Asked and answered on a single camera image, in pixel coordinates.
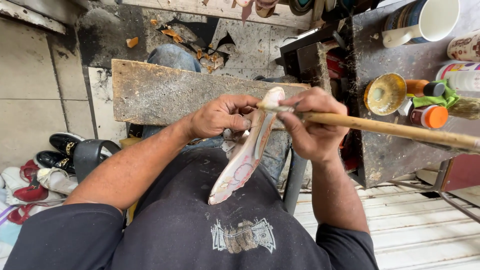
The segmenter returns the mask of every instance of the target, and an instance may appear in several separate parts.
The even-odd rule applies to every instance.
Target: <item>floor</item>
[[[480,269],[480,224],[437,193],[422,194],[388,183],[356,189],[380,270]],[[480,215],[479,207],[456,197],[453,200]],[[315,238],[318,223],[311,194],[300,194],[294,216]]]
[[[116,143],[126,138],[125,123],[113,120],[110,59],[145,61],[156,46],[174,43],[156,30],[174,17],[206,21],[198,15],[102,7],[93,2],[65,38],[0,19],[4,37],[0,40],[0,124],[7,131],[0,138],[0,171],[19,167],[37,152],[52,149],[48,138],[55,132]],[[151,19],[157,19],[158,25],[152,25]],[[196,39],[182,25],[172,25],[172,29],[184,39]],[[242,26],[239,21],[220,19],[214,48],[227,31],[236,46],[219,49],[230,58],[213,74],[244,79],[284,75],[274,59],[280,56],[281,46],[295,40],[285,38],[296,37],[297,29],[249,22]],[[125,40],[134,36],[139,37],[139,44],[127,48]]]

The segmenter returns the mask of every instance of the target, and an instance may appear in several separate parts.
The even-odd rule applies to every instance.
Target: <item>plastic bottle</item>
[[[446,65],[437,74],[437,80],[443,79],[454,90],[480,91],[480,62]]]
[[[445,92],[442,83],[429,82],[427,80],[405,80],[407,83],[407,97],[439,97]]]
[[[438,105],[421,106],[412,110],[410,120],[414,125],[439,128],[447,122],[448,111]]]

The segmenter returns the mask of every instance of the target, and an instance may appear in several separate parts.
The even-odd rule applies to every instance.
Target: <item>hand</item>
[[[313,87],[287,100],[280,105],[294,106],[295,111],[316,111],[347,114],[347,108],[320,87]],[[325,162],[338,158],[338,145],[348,132],[347,127],[302,121],[293,113],[282,111],[277,114],[290,135],[293,149],[304,159],[312,162]]]
[[[220,135],[226,128],[248,130],[251,121],[240,114],[250,113],[260,101],[248,95],[221,95],[182,119],[187,136],[193,140]]]

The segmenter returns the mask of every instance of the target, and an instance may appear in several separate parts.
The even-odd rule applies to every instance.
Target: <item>white mug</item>
[[[454,60],[480,62],[480,29],[454,38],[447,54]]]
[[[382,29],[384,46],[438,41],[446,37],[460,15],[460,0],[416,0],[391,13]]]

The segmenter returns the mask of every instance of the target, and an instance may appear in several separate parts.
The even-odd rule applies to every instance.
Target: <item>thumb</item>
[[[289,111],[281,111],[276,116],[283,122],[293,140],[297,142],[312,140],[302,121],[295,114]]]
[[[225,121],[226,123],[224,124],[224,127],[235,131],[248,130],[252,125],[252,122],[249,119],[246,119],[238,114],[228,115]]]

